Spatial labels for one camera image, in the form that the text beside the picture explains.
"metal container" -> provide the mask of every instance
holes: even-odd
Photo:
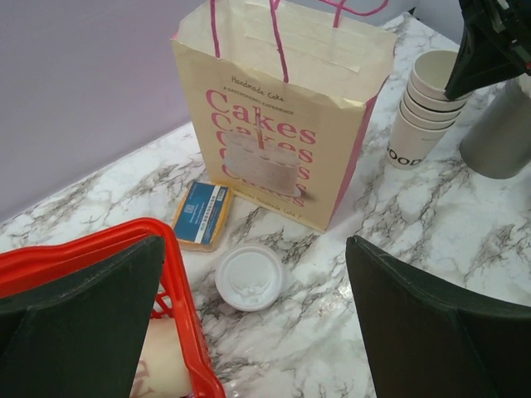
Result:
[[[517,175],[531,160],[527,76],[507,82],[460,144],[465,163],[490,178]]]

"wrapped item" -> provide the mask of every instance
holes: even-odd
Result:
[[[194,181],[173,218],[173,230],[181,249],[215,250],[227,222],[231,199],[228,187]]]
[[[192,383],[175,321],[152,319],[129,398],[178,398],[191,394]]]

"black object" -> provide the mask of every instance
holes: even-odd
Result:
[[[460,0],[460,6],[465,30],[448,99],[531,75],[531,0]]]
[[[128,398],[163,268],[150,236],[0,299],[2,398]]]
[[[455,286],[359,236],[346,256],[378,398],[531,396],[531,308]]]

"pink handle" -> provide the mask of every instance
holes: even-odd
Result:
[[[275,40],[278,52],[280,54],[280,63],[282,64],[282,74],[284,75],[284,82],[288,83],[290,78],[288,76],[288,66],[285,62],[284,49],[282,48],[282,40],[280,39],[280,32],[278,22],[276,20],[276,8],[279,6],[280,0],[269,0],[269,7],[271,10],[271,21],[273,23],[273,32],[275,33]],[[221,57],[219,48],[219,39],[217,37],[216,27],[216,0],[210,0],[210,26],[212,29],[212,40],[214,41],[214,51],[216,58]]]
[[[356,10],[353,10],[350,7],[345,7],[344,4],[347,2],[347,0],[341,0],[339,3],[333,2],[332,0],[319,0],[320,2],[326,2],[327,4],[330,4],[331,6],[336,7],[335,17],[334,17],[334,27],[339,26],[339,15],[343,10],[346,12],[350,12],[354,15],[359,15],[360,17],[370,17],[371,15],[378,14],[381,12],[385,7],[389,5],[389,0],[383,0],[382,4],[380,4],[378,7],[374,8],[371,11],[367,12],[358,12]]]
[[[383,0],[382,4],[379,7],[374,8],[369,12],[357,12],[350,7],[345,7],[347,0],[340,0],[340,2],[333,2],[332,0],[319,0],[320,2],[326,2],[331,6],[336,7],[336,12],[334,16],[334,27],[339,26],[339,18],[341,12],[344,10],[350,12],[354,15],[359,15],[361,17],[369,17],[380,11],[382,11],[389,4],[389,0]],[[282,48],[282,40],[280,39],[280,32],[278,27],[278,22],[276,20],[276,9],[280,4],[280,0],[269,0],[269,7],[271,11],[271,22],[273,23],[273,32],[275,34],[276,46],[280,55],[280,63],[282,64],[282,74],[284,75],[284,82],[288,83],[290,78],[288,76],[288,66],[285,61],[284,49]],[[214,41],[214,50],[216,53],[216,58],[221,58],[222,54],[219,48],[219,39],[217,37],[217,27],[216,27],[216,0],[210,0],[210,26],[212,29],[212,40]]]

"cup lid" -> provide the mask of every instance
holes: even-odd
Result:
[[[216,269],[217,291],[240,311],[271,306],[282,293],[284,281],[280,258],[264,245],[239,245],[225,254]]]

